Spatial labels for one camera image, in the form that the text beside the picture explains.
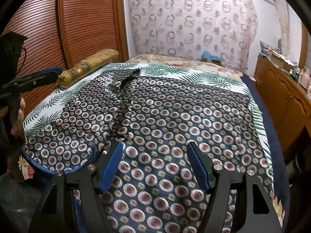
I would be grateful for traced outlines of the person's left hand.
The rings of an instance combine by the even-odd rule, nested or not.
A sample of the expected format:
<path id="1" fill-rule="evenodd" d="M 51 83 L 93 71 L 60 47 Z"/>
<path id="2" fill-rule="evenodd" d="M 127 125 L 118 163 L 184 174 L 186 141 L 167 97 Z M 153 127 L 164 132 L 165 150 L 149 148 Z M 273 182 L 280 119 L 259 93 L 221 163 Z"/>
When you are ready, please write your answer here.
<path id="1" fill-rule="evenodd" d="M 11 124 L 5 124 L 4 125 L 4 132 L 9 136 L 13 135 L 14 137 L 24 137 L 24 128 L 23 128 L 23 121 L 25 118 L 25 110 L 26 103 L 23 97 L 20 98 L 19 100 L 19 107 L 18 111 L 14 113 L 14 121 Z"/>

